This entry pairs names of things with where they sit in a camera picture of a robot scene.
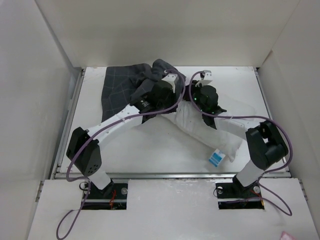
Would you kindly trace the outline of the dark grey checked pillowcase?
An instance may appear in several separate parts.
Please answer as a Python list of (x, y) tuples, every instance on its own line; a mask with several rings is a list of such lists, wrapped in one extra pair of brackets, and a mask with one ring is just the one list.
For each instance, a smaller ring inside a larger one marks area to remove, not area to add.
[(177, 69), (162, 59), (152, 65), (139, 63), (106, 68), (101, 92), (102, 117), (104, 122), (123, 110), (131, 101), (152, 90), (156, 82)]

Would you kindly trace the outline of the white pillow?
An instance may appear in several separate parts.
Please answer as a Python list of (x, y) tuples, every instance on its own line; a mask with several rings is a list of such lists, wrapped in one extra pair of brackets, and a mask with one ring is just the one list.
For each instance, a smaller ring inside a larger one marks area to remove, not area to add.
[(204, 145), (221, 151), (232, 163), (236, 159), (242, 138), (222, 130), (216, 130), (205, 124), (202, 114), (189, 101), (181, 101), (175, 112), (163, 114), (181, 131)]

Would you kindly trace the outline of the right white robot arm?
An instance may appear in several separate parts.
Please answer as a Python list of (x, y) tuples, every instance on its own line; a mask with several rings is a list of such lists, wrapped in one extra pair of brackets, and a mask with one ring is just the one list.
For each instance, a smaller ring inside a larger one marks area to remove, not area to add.
[(237, 197), (250, 191), (264, 172), (289, 153), (278, 127), (270, 119), (259, 122), (255, 116), (235, 117), (218, 104), (219, 96), (215, 87), (192, 81), (189, 99), (200, 111), (204, 123), (218, 131), (235, 135), (247, 142), (250, 159), (245, 167), (232, 179), (231, 190)]

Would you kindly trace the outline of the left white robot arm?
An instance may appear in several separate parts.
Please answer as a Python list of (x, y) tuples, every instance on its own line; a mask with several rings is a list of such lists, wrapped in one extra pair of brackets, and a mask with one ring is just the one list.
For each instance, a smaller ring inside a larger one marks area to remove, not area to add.
[(114, 182), (102, 170), (102, 149), (118, 135), (160, 114), (172, 113), (182, 100), (186, 87), (174, 80), (160, 80), (151, 91), (132, 100), (124, 109), (100, 124), (76, 128), (71, 135), (66, 156), (71, 165), (93, 184), (101, 198), (111, 195)]

